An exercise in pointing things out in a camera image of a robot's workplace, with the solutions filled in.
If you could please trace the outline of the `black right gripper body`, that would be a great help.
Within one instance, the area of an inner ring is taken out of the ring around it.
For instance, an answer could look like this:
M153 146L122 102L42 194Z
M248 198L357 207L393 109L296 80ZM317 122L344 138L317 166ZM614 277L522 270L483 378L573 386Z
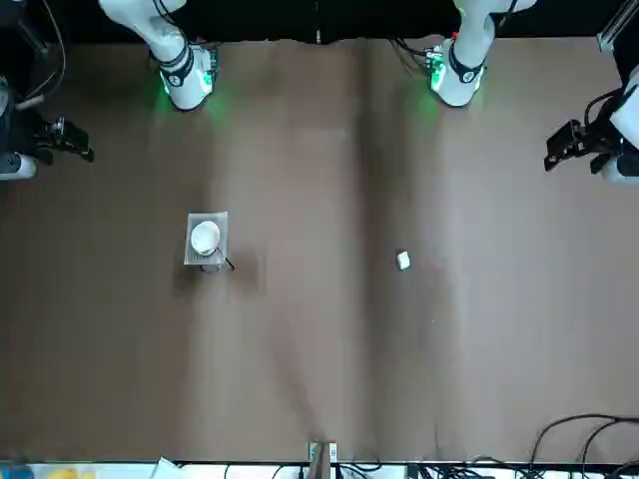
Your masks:
M30 141L36 145L63 145L66 119L57 117L52 121L37 117L31 122Z

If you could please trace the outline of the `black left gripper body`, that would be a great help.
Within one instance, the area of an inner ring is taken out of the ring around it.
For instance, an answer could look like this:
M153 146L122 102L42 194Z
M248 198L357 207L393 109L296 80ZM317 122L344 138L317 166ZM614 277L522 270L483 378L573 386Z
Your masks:
M580 156L619 156L623 152L622 143L621 135L611 122L593 122L580 127Z

